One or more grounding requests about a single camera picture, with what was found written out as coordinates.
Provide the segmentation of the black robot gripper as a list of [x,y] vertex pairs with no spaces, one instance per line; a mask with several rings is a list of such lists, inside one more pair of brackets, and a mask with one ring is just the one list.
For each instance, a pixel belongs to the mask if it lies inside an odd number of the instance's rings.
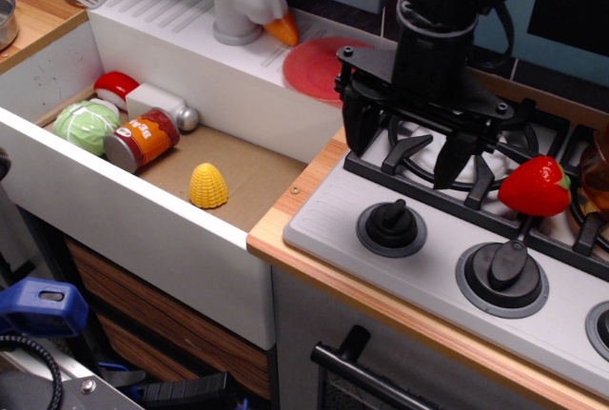
[[475,151],[499,140],[515,118],[515,107],[458,68],[445,87],[425,88],[421,78],[392,77],[397,51],[343,47],[337,52],[342,69],[335,89],[343,101],[345,138],[362,156],[387,114],[434,130],[446,137],[434,167],[434,187],[453,185]]

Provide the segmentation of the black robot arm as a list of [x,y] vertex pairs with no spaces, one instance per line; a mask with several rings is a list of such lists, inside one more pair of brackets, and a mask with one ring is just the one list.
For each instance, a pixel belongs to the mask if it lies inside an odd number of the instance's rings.
[[434,187],[444,189],[472,155],[495,146],[515,109],[480,85],[467,61],[478,20],[491,10],[514,39],[506,1],[399,0],[395,49],[339,49],[335,89],[349,148],[365,152],[382,113],[433,129],[446,137],[433,172]]

